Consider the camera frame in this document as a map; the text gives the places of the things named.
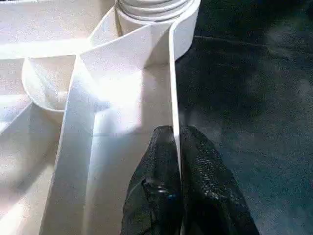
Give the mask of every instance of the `white plastic tray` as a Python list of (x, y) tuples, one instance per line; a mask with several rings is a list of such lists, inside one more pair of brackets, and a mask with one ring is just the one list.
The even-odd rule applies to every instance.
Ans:
[[(179, 147), (175, 59), (191, 45), (199, 4), (143, 23), (113, 1), (0, 3), (0, 26), (13, 29), (0, 38), (0, 193), (15, 195), (1, 232), (38, 234), (47, 199), (42, 235), (119, 233), (152, 131), (172, 125)], [(15, 225), (4, 222), (13, 214)]]

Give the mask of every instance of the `dark gray surface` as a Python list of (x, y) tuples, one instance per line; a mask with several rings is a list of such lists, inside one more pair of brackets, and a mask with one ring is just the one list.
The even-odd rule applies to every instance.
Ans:
[[(203, 6), (212, 2), (202, 2), (197, 36), (176, 64), (180, 121), (215, 143), (261, 234), (311, 235), (313, 21), (308, 5), (269, 12), (270, 20), (259, 22), (259, 30), (254, 29), (260, 19), (247, 17), (245, 24), (243, 17), (244, 30), (236, 34), (233, 28), (223, 36), (216, 29), (220, 24), (230, 30), (225, 21), (232, 20), (206, 18), (210, 9)], [(246, 37), (248, 31), (254, 36)]]

